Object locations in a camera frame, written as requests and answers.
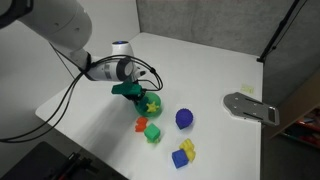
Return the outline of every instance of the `blue object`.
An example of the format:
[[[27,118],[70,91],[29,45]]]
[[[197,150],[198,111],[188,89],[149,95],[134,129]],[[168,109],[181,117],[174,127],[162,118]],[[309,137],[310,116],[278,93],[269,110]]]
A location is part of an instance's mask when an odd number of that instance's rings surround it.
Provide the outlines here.
[[[183,149],[173,152],[172,160],[177,169],[187,165],[189,162],[189,159]]]
[[[180,109],[176,114],[176,123],[179,129],[184,129],[193,121],[192,112],[189,109]]]

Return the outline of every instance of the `metal plate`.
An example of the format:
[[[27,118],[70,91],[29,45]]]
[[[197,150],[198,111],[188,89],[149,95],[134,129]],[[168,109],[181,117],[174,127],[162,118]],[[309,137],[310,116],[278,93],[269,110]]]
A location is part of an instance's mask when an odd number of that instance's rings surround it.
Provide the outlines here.
[[[223,98],[225,107],[235,116],[260,121],[268,126],[279,125],[277,108],[241,93],[228,94]]]

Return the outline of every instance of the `white table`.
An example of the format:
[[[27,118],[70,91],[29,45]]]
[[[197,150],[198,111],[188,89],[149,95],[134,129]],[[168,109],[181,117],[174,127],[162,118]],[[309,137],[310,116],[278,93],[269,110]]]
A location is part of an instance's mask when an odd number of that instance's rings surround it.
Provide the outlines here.
[[[263,65],[256,57],[146,33],[131,44],[135,56],[154,66],[164,81],[158,92],[163,113],[151,120],[161,129],[161,142],[149,144],[134,131],[139,115],[132,102],[111,94],[117,83],[86,78],[56,128],[129,179],[260,179],[261,124],[232,117],[222,105],[223,97],[242,85],[252,86],[247,95],[261,100]],[[37,116],[47,119],[64,92],[39,107]],[[195,116],[193,126],[182,131],[175,124],[180,108]],[[176,169],[171,153],[186,138],[197,155],[192,164]]]

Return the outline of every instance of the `green cube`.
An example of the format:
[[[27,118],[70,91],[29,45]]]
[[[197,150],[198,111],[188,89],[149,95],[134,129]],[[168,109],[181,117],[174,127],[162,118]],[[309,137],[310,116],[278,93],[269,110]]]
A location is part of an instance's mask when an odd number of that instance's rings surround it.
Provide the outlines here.
[[[144,135],[147,137],[148,141],[151,143],[156,143],[160,137],[160,129],[151,123],[145,130]]]

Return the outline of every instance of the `blue ball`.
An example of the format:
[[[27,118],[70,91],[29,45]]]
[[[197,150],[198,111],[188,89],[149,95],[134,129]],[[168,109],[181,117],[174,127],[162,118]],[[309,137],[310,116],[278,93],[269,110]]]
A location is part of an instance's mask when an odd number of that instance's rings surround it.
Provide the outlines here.
[[[193,121],[193,114],[189,109],[180,109],[176,114],[176,123],[179,129],[184,129]]]

